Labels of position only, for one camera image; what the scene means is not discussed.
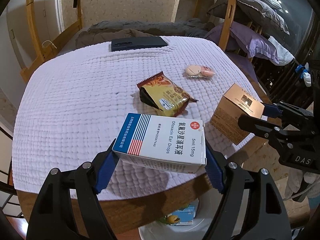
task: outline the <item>printed box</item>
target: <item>printed box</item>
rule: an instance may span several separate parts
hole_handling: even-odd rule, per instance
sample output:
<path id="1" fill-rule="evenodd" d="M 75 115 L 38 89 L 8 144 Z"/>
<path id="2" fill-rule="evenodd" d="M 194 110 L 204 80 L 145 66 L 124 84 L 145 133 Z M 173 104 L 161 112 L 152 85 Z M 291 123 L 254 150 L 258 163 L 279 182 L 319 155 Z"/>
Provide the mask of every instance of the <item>printed box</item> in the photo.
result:
<path id="1" fill-rule="evenodd" d="M 130 113 L 112 150 L 127 163 L 194 174 L 206 165 L 203 122 Z"/>
<path id="2" fill-rule="evenodd" d="M 171 214 L 158 219 L 158 221 L 171 226 L 193 225 L 193 219 L 196 216 L 198 204 L 199 199 L 196 199 L 190 204 L 184 205 Z"/>
<path id="3" fill-rule="evenodd" d="M 238 119 L 242 114 L 261 118 L 264 105 L 247 91 L 233 84 L 222 96 L 210 123 L 225 135 L 235 145 L 238 145 L 249 132 L 238 126 Z"/>

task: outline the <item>red logo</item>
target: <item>red logo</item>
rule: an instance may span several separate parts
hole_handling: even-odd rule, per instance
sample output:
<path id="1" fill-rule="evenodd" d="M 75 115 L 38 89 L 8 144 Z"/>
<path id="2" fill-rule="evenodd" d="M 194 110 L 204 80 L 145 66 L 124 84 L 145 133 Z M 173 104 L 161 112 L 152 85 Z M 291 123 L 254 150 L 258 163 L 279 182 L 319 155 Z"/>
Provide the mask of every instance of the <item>red logo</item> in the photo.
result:
<path id="1" fill-rule="evenodd" d="M 197 130 L 197 129 L 200 128 L 200 125 L 199 125 L 198 122 L 192 122 L 192 123 L 190 124 L 190 127 L 191 127 L 192 129 L 194 129 L 194 130 Z"/>

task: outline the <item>metal screw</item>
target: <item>metal screw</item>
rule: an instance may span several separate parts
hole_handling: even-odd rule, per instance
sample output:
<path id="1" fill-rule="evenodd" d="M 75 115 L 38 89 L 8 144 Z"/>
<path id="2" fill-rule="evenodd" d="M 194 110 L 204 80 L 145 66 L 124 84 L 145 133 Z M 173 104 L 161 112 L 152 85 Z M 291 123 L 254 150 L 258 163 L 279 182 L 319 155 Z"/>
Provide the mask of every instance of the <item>metal screw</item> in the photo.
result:
<path id="1" fill-rule="evenodd" d="M 86 162 L 86 163 L 82 164 L 82 168 L 84 168 L 84 169 L 88 169 L 90 167 L 91 167 L 91 162 Z"/>
<path id="2" fill-rule="evenodd" d="M 53 168 L 51 171 L 50 171 L 51 175 L 56 175 L 58 173 L 58 169 L 57 168 Z"/>
<path id="3" fill-rule="evenodd" d="M 264 175 L 268 175 L 269 171 L 267 169 L 263 168 L 263 169 L 261 169 L 261 173 Z"/>
<path id="4" fill-rule="evenodd" d="M 233 162 L 229 163 L 228 166 L 230 168 L 232 168 L 232 169 L 236 169 L 238 167 L 238 165 L 236 163 L 233 163 Z"/>

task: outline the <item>plastic packaging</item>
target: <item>plastic packaging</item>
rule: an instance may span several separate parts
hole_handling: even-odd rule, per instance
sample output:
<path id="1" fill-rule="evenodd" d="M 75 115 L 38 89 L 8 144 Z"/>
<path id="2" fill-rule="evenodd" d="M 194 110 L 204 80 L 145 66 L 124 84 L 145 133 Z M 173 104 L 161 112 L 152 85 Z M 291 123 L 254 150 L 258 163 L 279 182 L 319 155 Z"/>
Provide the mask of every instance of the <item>plastic packaging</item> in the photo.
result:
<path id="1" fill-rule="evenodd" d="M 188 65 L 186 68 L 188 77 L 193 78 L 211 78 L 215 73 L 211 68 L 198 65 Z"/>
<path id="2" fill-rule="evenodd" d="M 173 83 L 163 72 L 137 84 L 141 102 L 152 106 L 158 115 L 176 117 L 189 102 L 196 102 L 185 90 Z"/>

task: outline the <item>plate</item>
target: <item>plate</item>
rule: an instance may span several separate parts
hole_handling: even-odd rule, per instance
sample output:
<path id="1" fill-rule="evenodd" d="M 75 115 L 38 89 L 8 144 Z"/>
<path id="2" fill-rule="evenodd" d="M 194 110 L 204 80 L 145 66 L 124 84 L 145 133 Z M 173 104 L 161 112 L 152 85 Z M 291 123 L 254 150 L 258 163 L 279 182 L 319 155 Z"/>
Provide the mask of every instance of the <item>plate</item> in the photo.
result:
<path id="1" fill-rule="evenodd" d="M 222 195 L 213 188 L 199 198 L 193 225 L 170 226 L 154 221 L 139 227 L 140 237 L 142 240 L 201 240 L 212 222 L 221 198 Z"/>

